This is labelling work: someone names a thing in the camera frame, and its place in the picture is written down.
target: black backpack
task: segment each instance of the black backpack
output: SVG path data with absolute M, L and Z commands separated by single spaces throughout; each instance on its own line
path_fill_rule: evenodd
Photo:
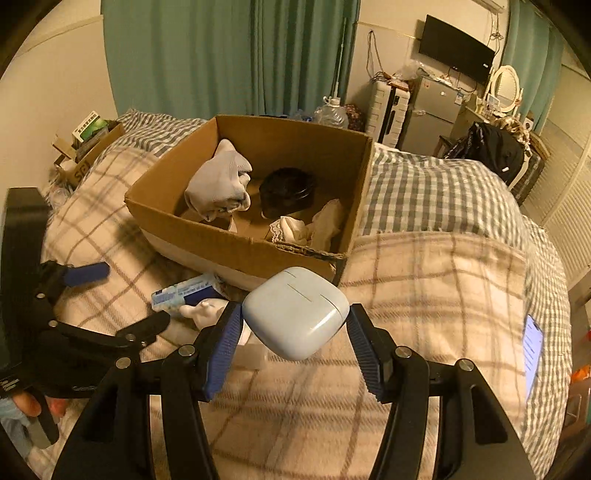
M 507 130 L 478 122 L 444 158 L 478 160 L 509 185 L 521 170 L 524 153 L 521 144 Z

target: bed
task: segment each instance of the bed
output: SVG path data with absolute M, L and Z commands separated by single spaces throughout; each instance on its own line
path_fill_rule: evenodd
M 45 258 L 64 263 L 77 265 L 102 259 L 111 265 L 107 283 L 88 290 L 70 290 L 56 308 L 62 321 L 103 333 L 113 333 L 145 317 L 153 291 L 194 274 L 153 251 L 129 215 L 123 195 L 158 157 L 203 121 L 138 111 L 129 111 L 120 120 L 128 133 L 99 157 L 74 195 L 56 212 L 44 248 Z M 445 261 L 434 266 L 430 261 L 434 252 L 438 258 L 445 252 Z M 378 257 L 384 265 L 377 269 L 383 278 L 368 273 L 378 265 Z M 421 259 L 419 272 L 413 258 Z M 362 301 L 371 316 L 373 312 L 374 321 L 383 320 L 384 327 L 393 327 L 398 343 L 447 363 L 454 361 L 454 355 L 459 358 L 467 353 L 482 366 L 537 478 L 542 479 L 558 444 L 571 371 L 566 279 L 547 235 L 519 214 L 500 179 L 477 162 L 452 164 L 376 144 L 365 214 L 349 263 L 341 287 L 350 301 Z M 407 268 L 408 275 L 393 280 L 388 269 L 395 263 L 399 263 L 397 268 Z M 464 268 L 457 268 L 459 263 Z M 463 285 L 451 292 L 473 297 L 478 311 L 470 315 L 482 317 L 485 326 L 464 321 L 463 350 L 455 349 L 455 340 L 450 340 L 446 343 L 449 349 L 442 353 L 438 331 L 430 322 L 417 320 L 416 310 L 393 322 L 392 309 L 387 308 L 392 299 L 363 288 L 373 286 L 373 291 L 382 295 L 385 291 L 408 291 L 406 300 L 399 299 L 396 312 L 415 301 L 423 308 L 423 320 L 439 319 L 441 307 L 430 303 L 433 291 L 441 293 L 449 285 L 445 281 L 430 283 L 432 278 L 444 277 L 429 269 L 446 270 L 448 264 L 458 285 Z M 382 283 L 388 288 L 376 286 Z M 419 299 L 411 291 L 416 285 L 422 289 Z M 487 302 L 478 299 L 480 287 L 487 292 Z M 464 309 L 450 308 L 447 313 L 451 323 L 446 325 L 453 328 L 457 327 L 453 323 L 456 317 L 467 315 Z M 524 313 L 536 320 L 545 336 L 537 380 L 527 401 L 524 372 L 519 366 Z M 504 325 L 498 324 L 500 317 L 506 318 Z M 450 338 L 461 331 L 453 328 Z M 471 340 L 478 335 L 493 338 L 497 345 L 479 353 L 482 345 L 478 342 L 485 340 L 474 340 L 474 345 Z M 175 347 L 158 338 L 144 352 L 144 359 L 165 356 Z M 337 335 L 302 364 L 271 355 L 271 367 L 260 373 L 231 371 L 224 390 L 202 409 L 220 477 L 367 478 L 388 406 L 377 404 L 366 392 L 351 355 L 346 339 Z M 83 403 L 74 401 L 61 421 L 58 444 L 31 453 L 28 461 L 41 478 L 51 477 Z M 155 467 L 158 478 L 167 478 L 157 399 L 151 402 L 151 414 Z M 259 436 L 266 440 L 255 447 L 247 439 L 237 440 L 244 429 L 260 429 Z M 421 478 L 430 478 L 428 463 L 432 462 L 434 442 L 432 436 L 426 439 Z M 323 448 L 326 452 L 325 447 L 334 455 L 316 453 Z M 305 462 L 301 461 L 303 451 Z M 330 458 L 337 456 L 338 461 Z M 313 470 L 306 470 L 310 465 Z

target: orange object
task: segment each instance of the orange object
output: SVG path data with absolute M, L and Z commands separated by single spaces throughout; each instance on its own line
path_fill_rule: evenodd
M 579 368 L 570 376 L 570 382 L 572 384 L 581 382 L 588 379 L 589 377 L 591 377 L 591 365 L 585 365 L 583 368 Z

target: white figurine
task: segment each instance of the white figurine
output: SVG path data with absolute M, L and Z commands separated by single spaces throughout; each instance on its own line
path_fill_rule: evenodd
M 205 299 L 200 301 L 196 306 L 181 305 L 178 311 L 183 317 L 192 319 L 195 322 L 195 326 L 199 330 L 202 330 L 205 327 L 210 327 L 217 323 L 226 305 L 228 305 L 228 301 L 224 299 Z M 242 334 L 238 340 L 238 345 L 246 345 L 250 335 L 250 328 L 243 322 Z

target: plastic water bottle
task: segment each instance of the plastic water bottle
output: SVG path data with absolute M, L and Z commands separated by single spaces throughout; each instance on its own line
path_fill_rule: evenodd
M 324 105 L 314 112 L 314 122 L 329 127 L 344 128 L 349 126 L 347 110 L 340 105 L 338 97 L 324 97 Z

